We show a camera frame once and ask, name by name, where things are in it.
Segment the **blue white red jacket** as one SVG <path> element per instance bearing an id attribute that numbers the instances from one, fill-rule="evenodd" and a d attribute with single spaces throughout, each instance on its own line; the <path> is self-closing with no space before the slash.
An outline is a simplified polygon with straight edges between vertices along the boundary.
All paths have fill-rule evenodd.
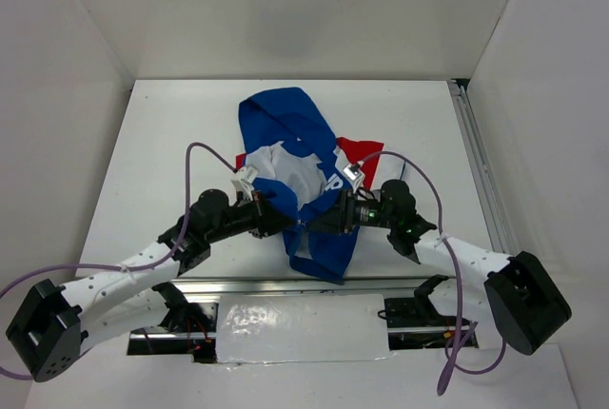
<path id="1" fill-rule="evenodd" d="M 407 166 L 387 155 L 386 144 L 353 141 L 334 134 L 311 98 L 300 88 L 258 92 L 238 107 L 245 151 L 238 164 L 255 166 L 256 190 L 295 224 L 283 231 L 290 267 L 307 276 L 339 281 L 348 268 L 358 234 L 336 236 L 311 224 L 352 187 L 348 164 L 363 165 L 363 187 L 375 190 L 404 179 Z"/>

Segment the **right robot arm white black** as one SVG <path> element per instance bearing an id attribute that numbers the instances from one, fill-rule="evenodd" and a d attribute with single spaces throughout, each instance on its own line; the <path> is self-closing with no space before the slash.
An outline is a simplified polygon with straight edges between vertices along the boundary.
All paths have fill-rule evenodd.
<path id="1" fill-rule="evenodd" d="M 418 213 L 404 181 L 384 182 L 373 199 L 344 190 L 310 228 L 344 235 L 359 226 L 388 229 L 387 239 L 398 254 L 438 272 L 415 303 L 417 318 L 426 325 L 461 311 L 468 321 L 493 322 L 511 348 L 530 356 L 572 317 L 535 255 L 493 252 L 442 234 Z"/>

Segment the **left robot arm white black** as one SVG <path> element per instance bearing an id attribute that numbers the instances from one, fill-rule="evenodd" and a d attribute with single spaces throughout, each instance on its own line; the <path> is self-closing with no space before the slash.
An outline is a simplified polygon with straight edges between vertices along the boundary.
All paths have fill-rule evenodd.
<path id="1" fill-rule="evenodd" d="M 213 243 L 247 232 L 265 238 L 293 224 L 260 192 L 232 204 L 223 191 L 210 189 L 175 226 L 122 263 L 97 265 L 94 274 L 59 285 L 35 284 L 6 331 L 28 370 L 24 380 L 52 380 L 92 347 L 127 332 L 204 328 L 204 311 L 173 280 L 206 260 Z"/>

